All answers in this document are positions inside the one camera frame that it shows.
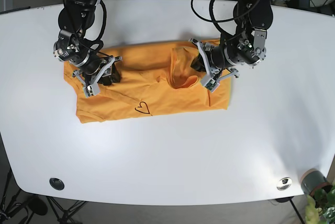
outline metal grommet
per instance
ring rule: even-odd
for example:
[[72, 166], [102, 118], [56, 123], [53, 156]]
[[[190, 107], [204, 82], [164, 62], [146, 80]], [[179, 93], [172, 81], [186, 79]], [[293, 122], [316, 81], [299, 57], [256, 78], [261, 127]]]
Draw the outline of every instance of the metal grommet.
[[291, 178], [283, 178], [277, 183], [277, 189], [279, 191], [283, 191], [288, 189], [292, 185], [292, 179]]
[[64, 189], [64, 183], [58, 179], [58, 178], [51, 178], [49, 180], [50, 182], [50, 185], [52, 186], [53, 189], [56, 189], [56, 190], [63, 190]]

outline table surface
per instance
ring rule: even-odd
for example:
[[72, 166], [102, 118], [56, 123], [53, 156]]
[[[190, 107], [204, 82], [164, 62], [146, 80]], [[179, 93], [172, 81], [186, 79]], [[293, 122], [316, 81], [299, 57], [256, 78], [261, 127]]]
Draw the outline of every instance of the table surface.
[[[109, 0], [105, 47], [217, 38], [190, 0]], [[208, 0], [195, 8], [208, 15]], [[218, 1], [217, 19], [234, 2]], [[302, 194], [335, 153], [333, 17], [273, 7], [267, 58], [239, 68], [228, 110], [81, 124], [52, 47], [61, 5], [0, 16], [0, 131], [30, 193], [135, 205], [206, 205]], [[102, 23], [101, 8], [87, 37]], [[234, 22], [223, 24], [231, 33]], [[65, 189], [56, 191], [56, 177]], [[290, 177], [292, 186], [278, 191]]]

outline heart drawing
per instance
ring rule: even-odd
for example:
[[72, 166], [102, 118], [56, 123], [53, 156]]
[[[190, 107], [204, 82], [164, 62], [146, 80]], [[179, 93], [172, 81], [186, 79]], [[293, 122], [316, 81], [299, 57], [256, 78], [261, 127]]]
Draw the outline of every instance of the heart drawing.
[[135, 108], [136, 111], [143, 114], [150, 114], [149, 108], [146, 102], [140, 102], [140, 106]]

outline floor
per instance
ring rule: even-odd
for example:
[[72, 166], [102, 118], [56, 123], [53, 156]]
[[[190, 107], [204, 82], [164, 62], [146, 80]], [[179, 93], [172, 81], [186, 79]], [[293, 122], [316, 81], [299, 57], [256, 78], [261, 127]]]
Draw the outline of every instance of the floor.
[[[13, 0], [13, 8], [18, 7], [40, 7], [47, 5], [60, 4], [62, 0]], [[0, 192], [2, 192], [6, 180], [6, 174], [9, 170], [9, 163], [5, 149], [0, 139]], [[11, 197], [18, 186], [12, 180], [8, 196]], [[29, 194], [22, 193], [20, 200], [24, 200]], [[293, 199], [298, 210], [304, 215], [306, 198], [297, 196]], [[74, 201], [59, 199], [60, 204], [67, 208]], [[7, 223], [18, 223], [25, 216], [22, 211]], [[224, 204], [210, 206], [185, 206], [185, 207], [161, 207], [161, 206], [132, 206], [88, 203], [75, 218], [84, 223], [175, 223], [175, 224], [294, 224], [299, 223], [290, 203], [278, 204], [275, 201], [257, 201], [251, 203]], [[57, 223], [57, 220], [49, 208], [46, 216], [34, 216], [31, 223]]]

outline folded shirt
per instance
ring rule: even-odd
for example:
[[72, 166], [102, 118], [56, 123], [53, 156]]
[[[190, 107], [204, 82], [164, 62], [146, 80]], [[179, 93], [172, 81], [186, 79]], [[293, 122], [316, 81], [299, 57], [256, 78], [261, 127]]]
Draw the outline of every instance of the folded shirt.
[[191, 68], [199, 52], [190, 42], [142, 44], [103, 52], [122, 56], [116, 63], [121, 82], [99, 85], [97, 96], [86, 98], [82, 83], [72, 77], [76, 67], [64, 64], [64, 79], [77, 94], [76, 115], [81, 123], [228, 108], [231, 78], [221, 81], [213, 93], [204, 88], [200, 80], [205, 73]]

